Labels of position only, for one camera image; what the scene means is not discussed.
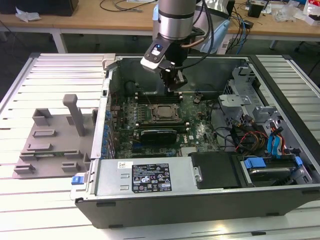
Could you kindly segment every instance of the blue cable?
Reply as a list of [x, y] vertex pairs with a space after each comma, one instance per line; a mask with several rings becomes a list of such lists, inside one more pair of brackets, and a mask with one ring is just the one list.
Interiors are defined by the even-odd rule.
[[245, 22], [244, 22], [244, 20], [243, 20], [242, 18], [234, 17], [234, 16], [232, 16], [232, 18], [233, 18], [233, 19], [238, 19], [238, 20], [240, 20], [241, 23], [242, 23], [242, 28], [243, 28], [243, 32], [242, 32], [242, 35], [241, 35], [241, 37], [240, 37], [240, 38], [241, 38], [240, 46], [239, 46], [239, 48], [237, 49], [237, 51], [236, 51], [236, 53], [235, 53], [235, 54], [237, 55], [237, 54], [240, 53], [243, 45], [245, 44], [245, 39], [246, 39], [246, 37], [245, 37], [245, 35], [246, 35], [246, 27], [245, 27]]
[[239, 54], [240, 53], [240, 51], [241, 51], [241, 49], [242, 49], [242, 47], [244, 46], [244, 44], [245, 44], [245, 40], [246, 40], [246, 37], [245, 37], [245, 35], [246, 35], [246, 27], [245, 27], [245, 22], [244, 22], [244, 20], [241, 18], [240, 19], [241, 20], [241, 22], [242, 22], [242, 27], [243, 27], [243, 38], [242, 38], [242, 40], [241, 40], [241, 45], [239, 46], [239, 48], [237, 49], [237, 51], [236, 51], [236, 55], [237, 54]]

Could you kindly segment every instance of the gray plastic part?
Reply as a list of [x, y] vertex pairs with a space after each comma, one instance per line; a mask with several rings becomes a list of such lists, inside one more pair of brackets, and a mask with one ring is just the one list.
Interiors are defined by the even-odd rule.
[[80, 108], [77, 108], [77, 101], [78, 97], [76, 94], [66, 94], [62, 100], [63, 105], [65, 105], [70, 111], [79, 136], [82, 137], [85, 135], [85, 127], [81, 110]]
[[82, 154], [79, 150], [68, 150], [64, 153], [66, 159], [80, 159]]
[[16, 165], [13, 169], [17, 174], [32, 174], [36, 168], [32, 164]]
[[56, 136], [56, 130], [54, 130], [54, 129], [36, 130], [33, 132], [32, 136], [34, 138], [54, 137], [54, 136]]
[[37, 160], [37, 157], [33, 153], [22, 154], [22, 152], [21, 152], [21, 155], [19, 156], [19, 158], [22, 161], [36, 161]]
[[97, 116], [98, 116], [98, 109], [93, 109], [92, 113], [91, 113], [91, 118], [92, 118], [93, 125], [96, 125]]
[[48, 108], [38, 108], [34, 111], [32, 119], [37, 126], [49, 126], [48, 118], [52, 118]]
[[61, 165], [62, 170], [67, 172], [78, 172], [80, 170], [80, 166], [76, 161], [65, 161]]
[[85, 167], [86, 167], [86, 169], [88, 169], [89, 170], [89, 168], [90, 168], [90, 163], [91, 163], [91, 159], [89, 158], [89, 156], [88, 156], [88, 154], [84, 154], [83, 155], [83, 164], [85, 165]]
[[66, 120], [68, 121], [69, 125], [75, 125], [75, 122], [72, 119], [72, 116], [66, 116]]
[[[21, 151], [17, 163], [18, 170], [13, 172], [12, 177], [15, 179], [72, 177], [76, 173], [88, 171], [91, 163], [88, 156], [91, 156], [95, 133], [92, 115], [82, 115], [78, 111], [84, 129], [84, 136], [79, 136], [76, 126], [68, 123], [66, 117], [70, 115], [51, 115], [49, 111], [37, 110], [37, 113], [46, 116], [48, 125], [33, 125]], [[34, 133], [45, 134], [45, 137], [34, 137]], [[32, 165], [35, 170], [32, 172], [20, 168], [26, 165]]]
[[44, 144], [29, 144], [27, 147], [27, 151], [43, 151], [43, 150], [50, 150], [51, 149], [50, 143], [44, 143]]

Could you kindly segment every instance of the wooden desk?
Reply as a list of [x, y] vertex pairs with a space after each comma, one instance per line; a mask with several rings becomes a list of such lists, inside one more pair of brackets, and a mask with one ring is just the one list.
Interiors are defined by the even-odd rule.
[[[14, 15], [0, 14], [0, 20], [13, 32], [50, 33], [59, 53], [67, 53], [63, 34], [104, 34], [104, 35], [152, 35], [154, 4], [140, 7], [139, 12], [110, 12], [100, 8], [101, 0], [79, 0], [73, 16], [47, 16], [42, 20], [22, 22]], [[284, 41], [315, 41], [320, 42], [320, 27], [309, 26], [306, 22], [297, 19], [296, 22], [276, 22], [272, 15], [260, 15], [259, 18], [248, 17], [244, 6], [238, 8], [244, 0], [236, 1], [236, 8], [245, 20], [254, 23], [248, 36], [249, 39], [284, 40]], [[123, 2], [121, 6], [130, 8], [137, 3]], [[103, 7], [116, 10], [111, 0], [106, 0]], [[238, 24], [233, 19], [221, 46], [225, 46], [238, 32]], [[218, 53], [223, 54], [225, 49], [220, 48]]]

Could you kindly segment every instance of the metal grate surface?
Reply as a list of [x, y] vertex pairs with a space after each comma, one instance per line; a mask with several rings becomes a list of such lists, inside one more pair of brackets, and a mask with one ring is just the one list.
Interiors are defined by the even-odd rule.
[[[102, 54], [42, 54], [38, 59], [31, 58], [17, 77], [8, 99], [0, 103], [1, 240], [59, 239], [61, 236], [96, 240], [257, 240], [261, 236], [252, 234], [256, 231], [265, 232], [263, 239], [268, 240], [318, 239], [320, 201], [309, 202], [285, 216], [96, 229], [70, 200], [71, 178], [11, 179], [14, 164], [33, 125], [31, 116], [35, 108], [50, 106], [52, 114], [66, 114], [68, 111], [61, 104], [65, 93], [77, 94], [83, 113], [98, 107], [100, 81], [104, 77], [98, 62], [102, 57]], [[40, 61], [48, 65], [35, 66]], [[94, 66], [75, 64], [91, 61]]]
[[[258, 56], [258, 58], [316, 140], [320, 143], [319, 88], [293, 60], [286, 60], [280, 55], [264, 55]], [[262, 86], [260, 90], [267, 102], [270, 105], [274, 105], [273, 100]]]

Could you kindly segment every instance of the yellow wire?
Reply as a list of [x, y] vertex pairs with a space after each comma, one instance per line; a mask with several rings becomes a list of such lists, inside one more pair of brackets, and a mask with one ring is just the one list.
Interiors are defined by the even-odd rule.
[[131, 139], [132, 141], [135, 141], [135, 142], [137, 142], [137, 143], [141, 143], [140, 141], [138, 141], [138, 140], [135, 140], [135, 139]]

